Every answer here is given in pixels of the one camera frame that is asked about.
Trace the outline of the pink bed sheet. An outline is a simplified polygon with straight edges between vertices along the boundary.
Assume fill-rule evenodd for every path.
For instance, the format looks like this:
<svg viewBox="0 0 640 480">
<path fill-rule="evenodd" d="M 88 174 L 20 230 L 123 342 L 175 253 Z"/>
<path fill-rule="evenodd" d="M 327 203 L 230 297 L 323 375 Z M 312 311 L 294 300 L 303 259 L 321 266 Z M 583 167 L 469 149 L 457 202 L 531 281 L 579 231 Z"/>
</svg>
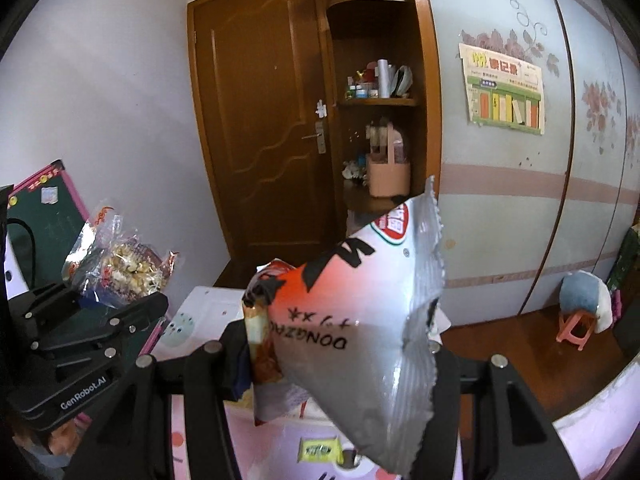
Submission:
<svg viewBox="0 0 640 480">
<path fill-rule="evenodd" d="M 580 408 L 553 423 L 581 479 L 603 479 L 639 425 L 639 356 Z"/>
</svg>

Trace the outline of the pink basket on shelf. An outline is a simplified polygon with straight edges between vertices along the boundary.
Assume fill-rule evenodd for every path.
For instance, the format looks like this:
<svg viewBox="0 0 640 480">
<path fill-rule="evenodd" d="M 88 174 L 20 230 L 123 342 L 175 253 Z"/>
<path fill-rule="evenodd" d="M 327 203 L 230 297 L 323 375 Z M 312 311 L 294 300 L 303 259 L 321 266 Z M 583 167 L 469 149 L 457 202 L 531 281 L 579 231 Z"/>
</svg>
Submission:
<svg viewBox="0 0 640 480">
<path fill-rule="evenodd" d="M 408 196 L 410 162 L 404 135 L 388 122 L 369 127 L 370 151 L 367 154 L 369 193 L 374 198 Z"/>
</svg>

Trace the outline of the clear bag of nuts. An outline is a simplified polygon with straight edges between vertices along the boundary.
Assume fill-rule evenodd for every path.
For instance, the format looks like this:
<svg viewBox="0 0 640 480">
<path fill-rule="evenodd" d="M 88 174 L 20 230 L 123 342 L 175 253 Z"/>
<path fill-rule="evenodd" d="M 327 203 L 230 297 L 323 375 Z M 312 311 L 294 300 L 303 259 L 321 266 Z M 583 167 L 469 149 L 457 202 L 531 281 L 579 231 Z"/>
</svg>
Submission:
<svg viewBox="0 0 640 480">
<path fill-rule="evenodd" d="M 111 204 L 103 203 L 82 226 L 62 270 L 62 281 L 81 296 L 119 309 L 163 292 L 180 254 L 157 252 Z"/>
</svg>

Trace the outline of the pale wardrobe with floral doors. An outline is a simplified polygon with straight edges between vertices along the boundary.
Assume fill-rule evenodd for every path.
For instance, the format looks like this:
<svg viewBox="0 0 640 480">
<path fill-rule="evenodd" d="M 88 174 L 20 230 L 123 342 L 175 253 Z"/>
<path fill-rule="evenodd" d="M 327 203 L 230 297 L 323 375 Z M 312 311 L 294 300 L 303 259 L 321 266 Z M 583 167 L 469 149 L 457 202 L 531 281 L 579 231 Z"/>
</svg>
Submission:
<svg viewBox="0 0 640 480">
<path fill-rule="evenodd" d="M 606 278 L 639 198 L 639 58 L 605 0 L 431 0 L 442 88 L 439 207 L 456 325 L 547 307 Z M 459 44 L 541 68 L 544 134 L 469 121 Z"/>
</svg>

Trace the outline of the wooden corner shelf unit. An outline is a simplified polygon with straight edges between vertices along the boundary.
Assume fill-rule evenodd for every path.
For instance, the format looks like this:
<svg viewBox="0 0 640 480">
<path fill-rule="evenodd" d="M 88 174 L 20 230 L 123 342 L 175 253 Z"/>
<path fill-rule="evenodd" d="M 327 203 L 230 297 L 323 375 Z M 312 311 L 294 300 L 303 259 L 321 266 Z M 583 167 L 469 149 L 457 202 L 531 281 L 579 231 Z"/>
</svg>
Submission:
<svg viewBox="0 0 640 480">
<path fill-rule="evenodd" d="M 331 141 L 337 206 L 347 232 L 407 196 L 369 193 L 369 127 L 391 122 L 405 137 L 410 193 L 442 170 L 442 90 L 431 0 L 326 0 L 333 83 Z"/>
</svg>

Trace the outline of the white red large snack bag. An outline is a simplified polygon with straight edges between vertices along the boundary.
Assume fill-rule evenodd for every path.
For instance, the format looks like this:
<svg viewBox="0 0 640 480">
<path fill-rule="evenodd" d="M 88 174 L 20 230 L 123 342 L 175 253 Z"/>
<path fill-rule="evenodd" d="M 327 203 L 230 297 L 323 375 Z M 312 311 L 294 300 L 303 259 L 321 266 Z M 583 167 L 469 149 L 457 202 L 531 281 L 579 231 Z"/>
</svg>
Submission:
<svg viewBox="0 0 640 480">
<path fill-rule="evenodd" d="M 434 415 L 441 238 L 426 188 L 301 266 L 263 266 L 242 298 L 255 422 L 312 401 L 361 454 L 408 476 Z"/>
</svg>

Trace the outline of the colourful paper wall chart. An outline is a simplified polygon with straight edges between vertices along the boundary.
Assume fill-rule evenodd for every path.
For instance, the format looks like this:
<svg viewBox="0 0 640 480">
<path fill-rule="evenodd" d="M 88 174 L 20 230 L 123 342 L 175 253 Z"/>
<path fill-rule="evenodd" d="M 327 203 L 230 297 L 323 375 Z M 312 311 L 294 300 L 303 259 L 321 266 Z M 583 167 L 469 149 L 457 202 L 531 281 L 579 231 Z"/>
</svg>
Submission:
<svg viewBox="0 0 640 480">
<path fill-rule="evenodd" d="M 541 68 L 512 56 L 459 44 L 469 121 L 544 134 Z"/>
</svg>

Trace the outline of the pink plastic stool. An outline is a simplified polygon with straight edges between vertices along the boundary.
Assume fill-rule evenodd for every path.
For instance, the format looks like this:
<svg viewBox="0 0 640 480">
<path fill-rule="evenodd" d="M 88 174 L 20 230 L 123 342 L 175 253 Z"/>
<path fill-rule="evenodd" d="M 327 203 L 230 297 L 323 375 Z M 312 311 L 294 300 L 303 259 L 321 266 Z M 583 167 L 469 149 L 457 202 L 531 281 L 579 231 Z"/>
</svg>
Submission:
<svg viewBox="0 0 640 480">
<path fill-rule="evenodd" d="M 568 342 L 582 351 L 596 328 L 596 317 L 585 310 L 577 310 L 571 314 L 559 313 L 559 331 L 555 340 Z"/>
</svg>

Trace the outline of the white plastic storage bin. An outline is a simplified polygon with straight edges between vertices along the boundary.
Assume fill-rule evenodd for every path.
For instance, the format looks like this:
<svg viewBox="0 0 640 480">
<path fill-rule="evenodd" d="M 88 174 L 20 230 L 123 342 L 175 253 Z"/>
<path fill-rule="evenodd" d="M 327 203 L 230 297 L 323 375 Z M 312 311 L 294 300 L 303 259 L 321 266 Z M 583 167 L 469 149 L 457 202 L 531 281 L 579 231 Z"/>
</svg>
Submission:
<svg viewBox="0 0 640 480">
<path fill-rule="evenodd" d="M 442 344 L 442 333 L 449 330 L 451 327 L 451 321 L 445 312 L 437 307 L 434 315 L 433 326 L 428 333 L 428 338 Z M 242 414 L 247 416 L 250 421 L 254 420 L 254 394 L 253 389 L 247 390 L 243 393 L 241 400 L 236 402 L 226 401 L 224 405 L 227 408 L 235 408 Z M 308 420 L 315 424 L 329 425 L 329 417 L 326 413 L 318 407 L 318 404 L 314 402 L 313 398 L 309 398 L 307 401 L 294 405 L 288 412 L 283 415 L 284 418 Z"/>
</svg>

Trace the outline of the brown wooden door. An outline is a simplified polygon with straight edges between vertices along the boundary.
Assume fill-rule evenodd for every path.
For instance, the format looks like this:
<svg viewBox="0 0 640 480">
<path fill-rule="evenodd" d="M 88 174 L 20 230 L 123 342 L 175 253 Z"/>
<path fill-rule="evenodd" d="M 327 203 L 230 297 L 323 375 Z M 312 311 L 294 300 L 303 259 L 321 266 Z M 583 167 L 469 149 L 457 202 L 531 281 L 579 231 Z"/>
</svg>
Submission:
<svg viewBox="0 0 640 480">
<path fill-rule="evenodd" d="M 190 70 L 205 167 L 242 287 L 272 259 L 301 264 L 336 237 L 321 0 L 195 0 Z"/>
</svg>

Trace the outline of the green chalkboard pink frame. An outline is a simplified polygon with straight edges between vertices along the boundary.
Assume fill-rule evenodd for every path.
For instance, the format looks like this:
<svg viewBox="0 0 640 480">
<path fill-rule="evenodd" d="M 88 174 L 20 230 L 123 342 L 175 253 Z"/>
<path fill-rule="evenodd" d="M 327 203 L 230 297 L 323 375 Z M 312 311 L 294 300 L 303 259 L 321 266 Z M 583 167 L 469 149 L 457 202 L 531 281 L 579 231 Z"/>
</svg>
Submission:
<svg viewBox="0 0 640 480">
<path fill-rule="evenodd" d="M 111 204 L 111 200 L 99 203 Z M 42 309 L 39 325 L 51 330 L 78 334 L 96 328 L 107 317 L 129 306 L 114 309 L 87 299 L 61 278 L 67 254 L 89 217 L 62 160 L 49 165 L 19 183 L 9 196 L 9 242 L 27 290 L 37 297 Z"/>
</svg>

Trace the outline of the green yellow snack packet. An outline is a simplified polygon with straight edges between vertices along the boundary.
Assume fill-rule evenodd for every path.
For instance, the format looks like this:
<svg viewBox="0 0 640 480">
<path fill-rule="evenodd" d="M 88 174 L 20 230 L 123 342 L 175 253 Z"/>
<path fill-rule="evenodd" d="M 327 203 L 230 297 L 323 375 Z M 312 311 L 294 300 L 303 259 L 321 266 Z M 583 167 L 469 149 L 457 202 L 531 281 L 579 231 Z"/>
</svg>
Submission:
<svg viewBox="0 0 640 480">
<path fill-rule="evenodd" d="M 339 437 L 301 438 L 297 461 L 299 463 L 337 464 L 344 463 L 344 452 Z"/>
</svg>

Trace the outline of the blue white cushion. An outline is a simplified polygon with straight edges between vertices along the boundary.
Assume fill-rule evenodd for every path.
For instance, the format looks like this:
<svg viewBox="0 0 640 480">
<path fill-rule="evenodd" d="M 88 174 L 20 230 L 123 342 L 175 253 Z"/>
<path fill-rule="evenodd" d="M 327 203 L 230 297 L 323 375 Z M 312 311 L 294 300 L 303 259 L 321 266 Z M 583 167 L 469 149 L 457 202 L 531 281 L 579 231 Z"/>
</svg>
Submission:
<svg viewBox="0 0 640 480">
<path fill-rule="evenodd" d="M 597 276 L 579 270 L 562 279 L 559 294 L 563 314 L 582 310 L 594 316 L 594 332 L 600 334 L 613 324 L 612 299 L 605 282 Z"/>
</svg>

